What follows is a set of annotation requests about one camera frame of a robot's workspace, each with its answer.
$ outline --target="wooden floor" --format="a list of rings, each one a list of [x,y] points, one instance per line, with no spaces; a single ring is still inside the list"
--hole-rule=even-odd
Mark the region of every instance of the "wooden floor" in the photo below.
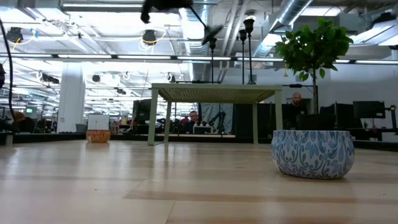
[[[268,145],[65,141],[0,147],[0,223],[398,223],[398,153],[341,180],[281,174]]]

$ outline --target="blue patterned pot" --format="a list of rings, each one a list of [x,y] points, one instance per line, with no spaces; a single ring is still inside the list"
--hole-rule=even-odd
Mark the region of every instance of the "blue patterned pot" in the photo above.
[[[296,177],[339,179],[354,163],[348,131],[274,131],[272,160],[281,172]]]

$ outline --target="office desk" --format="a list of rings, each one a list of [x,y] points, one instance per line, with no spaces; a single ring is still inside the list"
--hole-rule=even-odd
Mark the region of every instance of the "office desk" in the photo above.
[[[244,103],[253,108],[253,142],[258,144],[257,104],[275,95],[276,129],[282,129],[282,87],[274,85],[219,85],[154,83],[150,105],[148,145],[155,144],[157,97],[167,101],[164,141],[169,141],[172,103]]]

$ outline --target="small pot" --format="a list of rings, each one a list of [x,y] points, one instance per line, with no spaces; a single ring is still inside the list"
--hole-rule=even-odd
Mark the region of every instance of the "small pot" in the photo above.
[[[111,139],[110,130],[87,130],[86,138],[92,143],[106,143]]]

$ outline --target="table leg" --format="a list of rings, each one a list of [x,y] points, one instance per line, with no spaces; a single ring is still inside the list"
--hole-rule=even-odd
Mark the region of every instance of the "table leg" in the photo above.
[[[149,116],[149,133],[148,146],[155,145],[155,128],[156,128],[156,112],[157,112],[157,95],[159,90],[152,89],[152,101],[150,102],[150,116]]]
[[[167,102],[167,114],[166,114],[166,124],[164,128],[164,142],[169,141],[169,132],[170,132],[170,115],[172,113],[172,102]]]
[[[259,144],[259,132],[257,127],[257,102],[252,105],[253,110],[253,143]]]
[[[282,92],[275,91],[275,119],[276,119],[276,130],[283,129],[283,117],[282,117]]]

